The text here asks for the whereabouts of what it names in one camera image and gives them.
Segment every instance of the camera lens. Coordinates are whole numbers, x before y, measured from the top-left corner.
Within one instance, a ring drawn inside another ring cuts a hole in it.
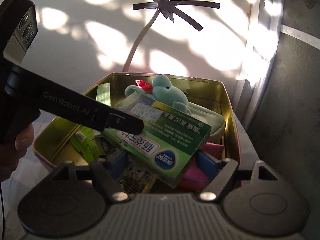
[[[33,32],[29,34],[29,37],[27,38],[27,44],[31,41],[33,37]]]
[[[23,31],[23,34],[22,34],[22,39],[23,39],[23,40],[28,36],[31,28],[32,28],[32,22],[29,23],[29,24],[27,25],[27,27],[25,28],[25,30]]]
[[[22,20],[21,20],[21,22],[20,22],[20,24],[19,24],[19,29],[22,29],[25,25],[26,25],[26,23],[27,23],[27,21],[28,21],[28,19],[29,19],[29,13],[27,13],[23,18],[22,18]]]

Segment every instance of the plush toy head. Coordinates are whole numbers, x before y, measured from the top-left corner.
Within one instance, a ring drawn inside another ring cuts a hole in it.
[[[124,93],[127,97],[136,91],[184,112],[185,114],[190,114],[189,102],[186,95],[179,88],[172,86],[168,77],[162,74],[156,75],[152,80],[152,87],[152,95],[146,94],[142,88],[134,85],[128,86]]]

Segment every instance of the black cable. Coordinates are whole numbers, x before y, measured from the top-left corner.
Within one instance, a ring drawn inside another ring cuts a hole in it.
[[[3,206],[1,183],[0,183],[0,195],[1,195],[1,206],[2,206],[2,236],[1,236],[1,240],[4,240],[5,221],[4,221],[4,206]]]

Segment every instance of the white cable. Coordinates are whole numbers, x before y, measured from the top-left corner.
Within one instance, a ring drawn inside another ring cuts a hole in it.
[[[130,64],[133,58],[134,53],[136,52],[137,47],[139,46],[140,42],[142,41],[143,37],[146,35],[147,31],[151,28],[153,23],[155,22],[156,18],[158,17],[160,11],[157,9],[151,20],[148,22],[148,24],[142,29],[137,39],[134,41],[132,48],[130,50],[130,53],[127,57],[126,62],[124,63],[122,72],[128,72],[130,68]]]

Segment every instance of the human hand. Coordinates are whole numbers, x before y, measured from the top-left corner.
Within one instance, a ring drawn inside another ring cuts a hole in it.
[[[32,124],[18,134],[14,144],[0,145],[0,182],[10,178],[19,160],[26,154],[34,139]]]

